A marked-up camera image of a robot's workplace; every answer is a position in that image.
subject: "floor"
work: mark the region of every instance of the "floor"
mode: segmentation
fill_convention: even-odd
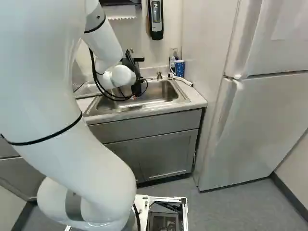
[[[308,231],[270,179],[199,193],[192,178],[138,189],[151,196],[185,196],[190,231]],[[35,208],[22,231],[64,231]]]

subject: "cup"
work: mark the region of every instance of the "cup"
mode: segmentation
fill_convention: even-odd
[[[175,75],[177,77],[184,77],[185,61],[184,60],[176,60],[174,62],[174,65],[175,65]]]

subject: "countertop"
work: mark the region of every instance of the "countertop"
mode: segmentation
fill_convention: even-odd
[[[132,119],[144,116],[154,116],[159,114],[186,111],[197,108],[204,108],[207,106],[206,99],[203,98],[193,87],[190,87],[179,80],[176,80],[176,83],[189,98],[190,102],[176,103],[174,105],[159,106],[156,108],[140,109],[120,113],[88,116],[84,117],[84,120],[87,122],[88,125],[92,125],[123,119]],[[77,100],[77,103],[83,113],[87,110],[88,106],[91,104],[94,98],[95,97]]]

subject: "sink basin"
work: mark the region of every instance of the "sink basin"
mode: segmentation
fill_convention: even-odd
[[[146,83],[141,84],[142,92]],[[125,96],[131,95],[130,86],[121,87]],[[119,88],[110,91],[113,95],[122,96]],[[104,96],[97,97],[90,105],[87,116],[97,116],[115,112],[154,108],[188,102],[188,98],[173,80],[148,81],[148,88],[141,97],[131,97],[127,101],[116,102]]]
[[[76,99],[84,99],[101,95],[94,82],[85,82],[74,92]]]

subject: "refrigerator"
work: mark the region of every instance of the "refrigerator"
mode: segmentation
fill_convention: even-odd
[[[308,0],[183,1],[185,77],[208,100],[193,177],[269,176],[308,128]]]

